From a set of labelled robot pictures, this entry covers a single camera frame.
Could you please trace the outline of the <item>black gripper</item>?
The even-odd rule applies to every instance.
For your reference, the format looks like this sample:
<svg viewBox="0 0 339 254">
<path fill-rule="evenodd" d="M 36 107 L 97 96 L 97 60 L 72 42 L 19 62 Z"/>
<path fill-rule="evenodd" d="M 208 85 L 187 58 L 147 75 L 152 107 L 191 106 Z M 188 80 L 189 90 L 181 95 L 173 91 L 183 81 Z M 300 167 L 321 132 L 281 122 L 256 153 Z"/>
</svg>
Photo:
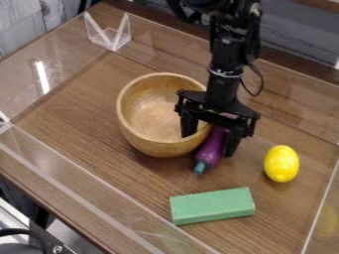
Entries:
<svg viewBox="0 0 339 254">
<path fill-rule="evenodd" d="M 179 100 L 175 112 L 180 116 L 181 137 L 185 138 L 197 132 L 199 121 L 231 129 L 224 137 L 224 157 L 233 155 L 243 138 L 255 134 L 255 124 L 260 114 L 243 105 L 235 98 L 225 109 L 216 108 L 205 103 L 205 91 L 177 91 Z"/>
</svg>

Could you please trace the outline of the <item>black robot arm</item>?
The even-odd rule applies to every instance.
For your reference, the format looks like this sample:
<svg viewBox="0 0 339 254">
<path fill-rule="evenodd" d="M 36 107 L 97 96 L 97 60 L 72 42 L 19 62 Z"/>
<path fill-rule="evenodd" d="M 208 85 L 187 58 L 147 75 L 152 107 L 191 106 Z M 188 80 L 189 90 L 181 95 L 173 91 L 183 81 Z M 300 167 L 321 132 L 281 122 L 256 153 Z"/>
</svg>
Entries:
<svg viewBox="0 0 339 254">
<path fill-rule="evenodd" d="M 255 134 L 260 114 L 237 98 L 244 86 L 244 68 L 253 67 L 260 50 L 260 0 L 165 0 L 171 11 L 185 23 L 209 17 L 208 84 L 204 91 L 181 89 L 175 111 L 181 135 L 197 132 L 204 121 L 229 131 L 223 155 L 229 157 L 245 137 Z"/>
</svg>

